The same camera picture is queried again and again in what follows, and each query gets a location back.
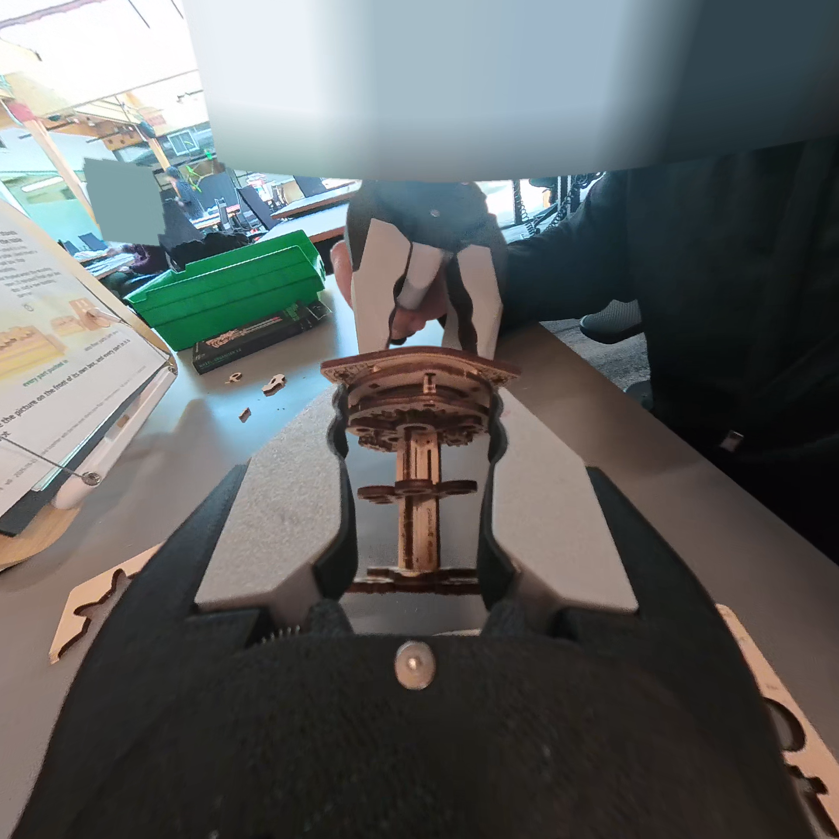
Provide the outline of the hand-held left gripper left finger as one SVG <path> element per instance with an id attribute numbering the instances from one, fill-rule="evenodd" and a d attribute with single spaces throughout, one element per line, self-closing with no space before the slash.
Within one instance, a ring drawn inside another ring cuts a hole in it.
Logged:
<path id="1" fill-rule="evenodd" d="M 317 396 L 248 462 L 195 596 L 200 610 L 309 610 L 358 570 L 345 393 Z"/>

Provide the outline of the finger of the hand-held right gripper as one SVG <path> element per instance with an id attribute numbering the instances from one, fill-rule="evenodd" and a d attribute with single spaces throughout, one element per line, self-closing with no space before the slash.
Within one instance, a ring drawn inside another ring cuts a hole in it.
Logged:
<path id="1" fill-rule="evenodd" d="M 352 274 L 351 308 L 358 351 L 388 347 L 396 307 L 394 288 L 404 278 L 410 255 L 411 243 L 395 225 L 371 220 L 359 268 Z"/>
<path id="2" fill-rule="evenodd" d="M 487 246 L 470 245 L 457 254 L 456 265 L 463 287 L 456 306 L 460 348 L 493 359 L 503 305 L 492 252 Z"/>

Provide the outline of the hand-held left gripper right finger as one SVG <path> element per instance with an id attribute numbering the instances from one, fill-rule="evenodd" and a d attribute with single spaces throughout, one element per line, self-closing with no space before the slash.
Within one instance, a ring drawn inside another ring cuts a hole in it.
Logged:
<path id="1" fill-rule="evenodd" d="M 586 464 L 506 388 L 492 402 L 477 544 L 484 606 L 634 614 L 638 600 Z"/>

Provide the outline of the wooden gear model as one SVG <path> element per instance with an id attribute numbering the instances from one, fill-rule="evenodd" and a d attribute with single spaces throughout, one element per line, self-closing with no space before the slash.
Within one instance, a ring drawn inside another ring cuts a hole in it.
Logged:
<path id="1" fill-rule="evenodd" d="M 359 488 L 357 498 L 398 505 L 398 562 L 368 568 L 349 592 L 477 595 L 475 567 L 440 563 L 440 501 L 477 491 L 472 479 L 442 477 L 441 447 L 488 434 L 498 389 L 519 370 L 466 351 L 400 347 L 327 360 L 320 372 L 342 388 L 360 446 L 396 456 L 394 483 Z"/>

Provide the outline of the wooden parts sheet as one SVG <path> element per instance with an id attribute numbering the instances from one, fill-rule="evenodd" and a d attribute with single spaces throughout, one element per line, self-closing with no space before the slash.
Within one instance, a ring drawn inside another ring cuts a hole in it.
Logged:
<path id="1" fill-rule="evenodd" d="M 782 731 L 789 733 L 780 737 L 782 756 L 817 837 L 837 837 L 836 758 L 735 613 L 722 604 L 717 604 L 717 610 L 749 665 L 764 702 L 775 720 L 783 723 Z"/>

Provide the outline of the person's right forearm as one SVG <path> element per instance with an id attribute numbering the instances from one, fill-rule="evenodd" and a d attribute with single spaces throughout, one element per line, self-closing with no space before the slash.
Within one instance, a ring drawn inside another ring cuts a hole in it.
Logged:
<path id="1" fill-rule="evenodd" d="M 592 314 L 638 297 L 655 249 L 644 211 L 653 169 L 606 173 L 575 213 L 508 246 L 502 330 Z"/>

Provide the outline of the black model box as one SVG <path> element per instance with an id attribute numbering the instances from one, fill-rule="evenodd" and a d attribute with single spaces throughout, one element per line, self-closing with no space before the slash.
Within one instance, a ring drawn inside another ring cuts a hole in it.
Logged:
<path id="1" fill-rule="evenodd" d="M 199 341 L 192 351 L 194 371 L 202 375 L 273 347 L 315 328 L 330 313 L 320 300 L 297 302 L 273 315 Z"/>

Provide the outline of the person's right hand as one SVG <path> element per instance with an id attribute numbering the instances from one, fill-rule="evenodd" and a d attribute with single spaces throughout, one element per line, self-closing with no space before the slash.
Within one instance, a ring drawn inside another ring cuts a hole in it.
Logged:
<path id="1" fill-rule="evenodd" d="M 347 244 L 339 240 L 330 248 L 330 261 L 333 274 L 341 296 L 351 309 L 354 308 L 351 297 L 352 265 Z M 446 318 L 448 296 L 446 291 L 446 270 L 441 267 L 421 305 L 417 309 L 404 309 L 396 306 L 390 327 L 391 344 L 399 346 L 408 338 L 423 330 L 433 320 Z"/>

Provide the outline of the green plastic bin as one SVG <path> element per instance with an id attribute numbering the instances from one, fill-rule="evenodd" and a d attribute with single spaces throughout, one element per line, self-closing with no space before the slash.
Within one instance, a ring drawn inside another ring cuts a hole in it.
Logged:
<path id="1" fill-rule="evenodd" d="M 125 302 L 173 351 L 183 351 L 319 301 L 325 278 L 315 245 L 298 230 L 169 270 Z"/>

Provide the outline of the jagged wooden sheet strip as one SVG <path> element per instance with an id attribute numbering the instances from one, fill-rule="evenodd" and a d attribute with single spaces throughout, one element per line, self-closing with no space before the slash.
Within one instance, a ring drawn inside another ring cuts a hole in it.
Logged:
<path id="1" fill-rule="evenodd" d="M 51 665 L 58 663 L 68 648 L 87 631 L 90 618 L 85 611 L 105 603 L 115 593 L 120 578 L 130 581 L 136 577 L 162 546 L 162 543 L 156 544 L 79 583 L 69 591 L 49 647 L 48 657 Z"/>

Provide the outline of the instruction sheet on wooden stand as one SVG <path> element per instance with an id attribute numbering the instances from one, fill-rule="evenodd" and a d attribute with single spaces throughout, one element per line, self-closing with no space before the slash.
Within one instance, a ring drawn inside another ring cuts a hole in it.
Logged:
<path id="1" fill-rule="evenodd" d="M 164 351 L 168 361 L 81 447 L 69 467 L 62 467 L 61 472 L 48 476 L 40 490 L 28 493 L 12 510 L 2 514 L 3 570 L 40 553 L 64 534 L 87 498 L 101 486 L 128 444 L 138 435 L 179 372 L 174 354 L 165 342 L 98 278 L 95 279 L 105 290 L 103 299 L 141 336 Z"/>

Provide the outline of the printed instruction sheets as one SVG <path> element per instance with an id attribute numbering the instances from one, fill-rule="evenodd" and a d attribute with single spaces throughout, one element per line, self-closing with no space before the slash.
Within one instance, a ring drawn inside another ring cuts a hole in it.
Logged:
<path id="1" fill-rule="evenodd" d="M 1 212 L 1 511 L 115 417 L 168 361 L 22 212 Z"/>

